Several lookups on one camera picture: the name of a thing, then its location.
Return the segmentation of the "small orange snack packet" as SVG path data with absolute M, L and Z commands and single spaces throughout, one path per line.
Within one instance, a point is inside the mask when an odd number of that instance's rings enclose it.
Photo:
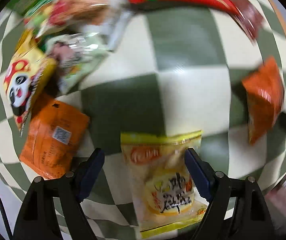
M 243 78 L 242 86 L 247 96 L 249 143 L 253 145 L 273 128 L 285 98 L 274 57 L 267 58 L 259 68 Z

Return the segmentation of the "pale green cartoon snack packet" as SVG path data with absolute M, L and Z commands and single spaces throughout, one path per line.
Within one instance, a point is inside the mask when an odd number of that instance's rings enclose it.
M 57 86 L 61 94 L 67 94 L 108 56 L 98 33 L 51 37 L 45 43 L 45 52 L 58 63 Z

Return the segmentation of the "white cookie snack bag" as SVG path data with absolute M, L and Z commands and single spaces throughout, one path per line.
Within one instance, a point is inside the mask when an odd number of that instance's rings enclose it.
M 69 28 L 76 33 L 101 35 L 107 49 L 114 51 L 132 16 L 128 0 L 53 0 L 36 37 Z

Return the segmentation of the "orange snack packet with QR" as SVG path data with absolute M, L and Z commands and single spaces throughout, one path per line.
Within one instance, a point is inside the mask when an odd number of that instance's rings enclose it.
M 70 170 L 89 121 L 77 108 L 42 93 L 19 160 L 45 179 L 60 178 Z

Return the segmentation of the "yellow panda snack bag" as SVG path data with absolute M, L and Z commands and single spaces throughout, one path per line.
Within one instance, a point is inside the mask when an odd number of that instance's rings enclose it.
M 20 37 L 4 78 L 4 91 L 20 134 L 35 101 L 54 74 L 57 62 L 38 48 L 31 29 Z

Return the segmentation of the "yellow egg biscuit snack bag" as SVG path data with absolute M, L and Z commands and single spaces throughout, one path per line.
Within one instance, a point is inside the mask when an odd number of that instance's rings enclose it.
M 142 238 L 199 223 L 207 205 L 200 202 L 185 165 L 184 152 L 198 150 L 202 132 L 174 137 L 122 133 L 136 218 Z

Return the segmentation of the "green fruit candy bag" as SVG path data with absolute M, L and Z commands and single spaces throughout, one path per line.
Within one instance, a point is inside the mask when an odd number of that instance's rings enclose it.
M 62 27 L 48 25 L 54 0 L 10 0 L 7 6 L 22 16 L 25 28 L 33 32 L 37 41 L 67 32 Z

